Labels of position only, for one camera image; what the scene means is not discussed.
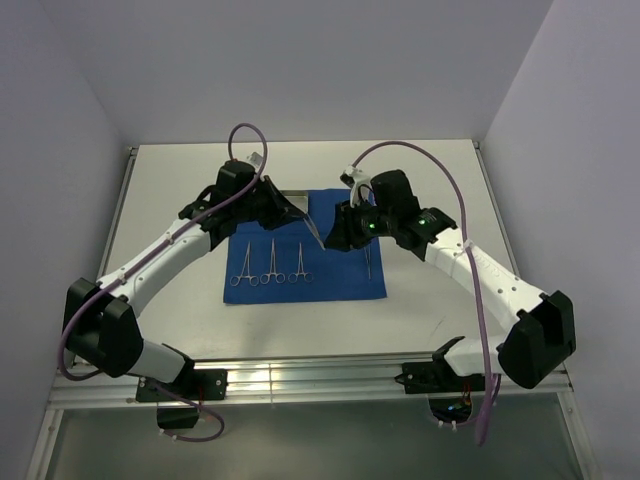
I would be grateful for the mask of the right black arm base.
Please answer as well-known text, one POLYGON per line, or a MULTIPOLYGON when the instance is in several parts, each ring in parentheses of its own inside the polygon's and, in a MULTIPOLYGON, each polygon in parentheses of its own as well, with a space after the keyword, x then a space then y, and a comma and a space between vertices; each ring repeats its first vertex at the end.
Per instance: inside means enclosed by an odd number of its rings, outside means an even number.
POLYGON ((429 361, 405 362, 394 381, 411 394, 472 393, 485 389, 483 374, 459 376, 445 361, 444 354, 436 352, 429 361))

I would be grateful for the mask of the steel hemostat forceps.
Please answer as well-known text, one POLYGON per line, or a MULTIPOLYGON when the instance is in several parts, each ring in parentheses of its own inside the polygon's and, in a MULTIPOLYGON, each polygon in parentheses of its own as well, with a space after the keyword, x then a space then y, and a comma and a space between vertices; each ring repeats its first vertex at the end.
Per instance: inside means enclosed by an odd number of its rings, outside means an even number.
POLYGON ((283 284, 285 281, 285 274, 278 270, 276 242, 275 239, 272 239, 269 256, 269 268, 266 273, 260 276, 259 282, 261 285, 266 285, 270 282, 273 282, 275 284, 283 284))

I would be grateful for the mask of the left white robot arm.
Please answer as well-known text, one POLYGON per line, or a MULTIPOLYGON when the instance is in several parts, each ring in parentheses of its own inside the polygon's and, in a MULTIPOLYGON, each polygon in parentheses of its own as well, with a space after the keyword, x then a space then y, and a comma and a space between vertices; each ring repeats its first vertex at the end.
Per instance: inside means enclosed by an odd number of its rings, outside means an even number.
POLYGON ((58 351, 60 373, 79 380, 65 363, 66 353, 72 353, 112 378, 189 382, 193 360, 168 345, 145 340, 139 315, 178 274, 216 249, 239 225, 255 222, 271 231, 305 216, 253 165, 225 162, 215 183, 180 210, 149 247, 99 280, 80 278, 69 287, 58 351))

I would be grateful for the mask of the steel surgical scissors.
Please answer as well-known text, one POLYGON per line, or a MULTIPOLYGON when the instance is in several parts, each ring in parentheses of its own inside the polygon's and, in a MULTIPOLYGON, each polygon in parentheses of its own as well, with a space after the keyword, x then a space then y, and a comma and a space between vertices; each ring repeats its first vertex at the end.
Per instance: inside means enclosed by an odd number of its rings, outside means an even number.
POLYGON ((308 272, 305 269, 304 265, 304 249, 302 243, 298 244, 298 255, 297 255, 297 267, 296 271, 292 272, 288 275, 288 282, 291 284, 296 284, 299 281, 305 283, 311 283, 313 281, 313 274, 308 272))

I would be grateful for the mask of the steel needle holder forceps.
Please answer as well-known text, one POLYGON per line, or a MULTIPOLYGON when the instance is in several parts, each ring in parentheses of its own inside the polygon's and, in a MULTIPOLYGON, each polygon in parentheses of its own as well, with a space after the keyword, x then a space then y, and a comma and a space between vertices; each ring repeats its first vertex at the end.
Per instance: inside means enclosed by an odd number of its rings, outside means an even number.
POLYGON ((231 287, 238 287, 242 282, 252 287, 257 287, 259 284, 259 278, 251 273, 251 243, 247 244, 241 271, 232 275, 229 280, 231 287))

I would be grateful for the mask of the metal instrument tray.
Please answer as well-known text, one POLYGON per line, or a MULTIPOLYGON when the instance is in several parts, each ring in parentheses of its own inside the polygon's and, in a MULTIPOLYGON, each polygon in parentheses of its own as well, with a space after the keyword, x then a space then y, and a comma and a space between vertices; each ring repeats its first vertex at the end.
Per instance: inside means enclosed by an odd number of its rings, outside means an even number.
POLYGON ((310 197, 306 190, 282 190, 283 196, 304 214, 309 212, 310 197))

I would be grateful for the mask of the blue surgical drape cloth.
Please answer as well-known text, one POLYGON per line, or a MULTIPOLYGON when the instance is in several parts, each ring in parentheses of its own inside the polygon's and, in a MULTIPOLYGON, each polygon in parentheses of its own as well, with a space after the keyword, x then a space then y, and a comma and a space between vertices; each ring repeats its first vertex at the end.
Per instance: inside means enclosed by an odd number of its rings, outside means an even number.
POLYGON ((307 226, 298 221, 267 231, 258 223, 243 224, 229 240, 226 285, 223 302, 227 305, 260 305, 275 303, 377 300, 387 296, 382 268, 380 244, 371 243, 372 280, 367 279, 364 252, 322 250, 307 226), (278 270, 285 274, 283 284, 270 282, 252 287, 242 282, 231 287, 230 277, 241 271, 248 243, 251 243, 251 273, 260 276, 268 271, 271 240, 275 239, 278 270), (296 284, 288 275, 296 271, 298 244, 304 249, 304 265, 313 281, 296 284))

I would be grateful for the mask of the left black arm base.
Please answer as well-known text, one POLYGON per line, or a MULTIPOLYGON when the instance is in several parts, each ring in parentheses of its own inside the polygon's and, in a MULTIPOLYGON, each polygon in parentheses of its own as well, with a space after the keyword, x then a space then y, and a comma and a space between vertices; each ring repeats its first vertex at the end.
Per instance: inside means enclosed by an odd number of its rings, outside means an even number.
POLYGON ((196 369, 174 383, 140 378, 135 401, 156 404, 156 422, 165 432, 182 433, 193 429, 200 420, 216 420, 223 429, 224 421, 205 407, 208 402, 224 400, 226 389, 225 369, 196 369))

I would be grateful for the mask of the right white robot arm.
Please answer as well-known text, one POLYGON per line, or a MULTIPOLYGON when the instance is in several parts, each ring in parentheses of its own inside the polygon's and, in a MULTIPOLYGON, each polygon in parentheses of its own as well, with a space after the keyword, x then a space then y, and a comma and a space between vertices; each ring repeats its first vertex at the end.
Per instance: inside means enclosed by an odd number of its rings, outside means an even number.
POLYGON ((477 310, 490 312, 501 326, 501 334, 486 340, 457 336, 440 347, 429 379, 435 387, 492 372, 533 389, 575 352, 571 299, 520 279, 464 237, 440 209, 421 207, 403 171, 368 177, 349 167, 341 180, 350 196, 335 207, 326 248, 349 252, 390 237, 457 282, 474 297, 477 310))

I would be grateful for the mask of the steel fine pointed tweezers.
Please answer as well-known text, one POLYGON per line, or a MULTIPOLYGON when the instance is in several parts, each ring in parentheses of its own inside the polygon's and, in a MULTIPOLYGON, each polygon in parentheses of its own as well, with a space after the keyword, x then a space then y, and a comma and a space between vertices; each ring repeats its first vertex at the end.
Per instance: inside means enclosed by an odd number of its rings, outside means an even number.
POLYGON ((367 274, 367 279, 369 281, 372 280, 372 251, 371 251, 371 244, 368 244, 364 247, 363 252, 364 252, 364 258, 365 258, 365 264, 366 264, 366 274, 367 274))

